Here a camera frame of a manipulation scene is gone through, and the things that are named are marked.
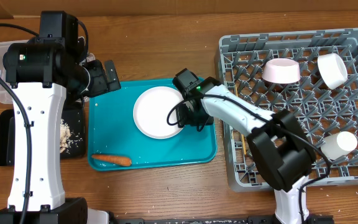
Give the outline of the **white round plate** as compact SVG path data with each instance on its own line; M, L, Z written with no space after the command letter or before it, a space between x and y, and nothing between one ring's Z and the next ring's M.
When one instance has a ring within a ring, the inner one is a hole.
M154 139L168 139L182 128L170 126L167 117L170 110L183 100L179 91L167 86L156 86L143 92L135 102L133 118L137 128Z

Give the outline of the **wooden chopstick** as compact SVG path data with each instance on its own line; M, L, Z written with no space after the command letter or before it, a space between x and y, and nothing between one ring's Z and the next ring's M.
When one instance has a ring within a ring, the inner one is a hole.
M234 84L234 94L235 94L237 97L239 97L239 93L238 93L236 84ZM244 135L243 135L242 133L240 134L240 137L241 137L241 142L242 142L242 153L243 153L243 156L247 156L247 149L246 149L245 137L244 137Z

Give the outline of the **orange carrot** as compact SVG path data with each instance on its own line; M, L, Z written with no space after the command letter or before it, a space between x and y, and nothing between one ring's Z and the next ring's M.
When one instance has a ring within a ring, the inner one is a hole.
M91 156L93 159L109 162L115 165L129 167L132 165L132 160L128 157L124 156L114 156L114 155L107 155L107 154L93 154Z

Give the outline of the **white paper cup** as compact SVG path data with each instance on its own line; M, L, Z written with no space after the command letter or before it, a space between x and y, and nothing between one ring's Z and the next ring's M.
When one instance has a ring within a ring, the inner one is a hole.
M356 147L356 136L348 131L342 131L324 138L321 151L328 159L336 160L341 156L349 154Z

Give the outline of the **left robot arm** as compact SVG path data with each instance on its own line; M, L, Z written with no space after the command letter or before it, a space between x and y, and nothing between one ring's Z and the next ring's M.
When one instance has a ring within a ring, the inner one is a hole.
M0 223L113 223L111 212L66 198L60 172L63 107L82 97L120 89L114 63L86 61L83 27L63 11L44 11L40 29L26 43L9 46L0 84L14 105L14 178Z

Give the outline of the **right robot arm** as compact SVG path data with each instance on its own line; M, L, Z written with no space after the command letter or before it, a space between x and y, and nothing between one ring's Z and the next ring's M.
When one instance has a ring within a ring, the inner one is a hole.
M241 133L257 172L275 191L274 223L306 223L305 184L316 160L296 117L288 110L273 112L254 106L230 92L219 80L200 80L183 69L173 79L183 100L171 110L170 126L194 126L202 131L218 118Z

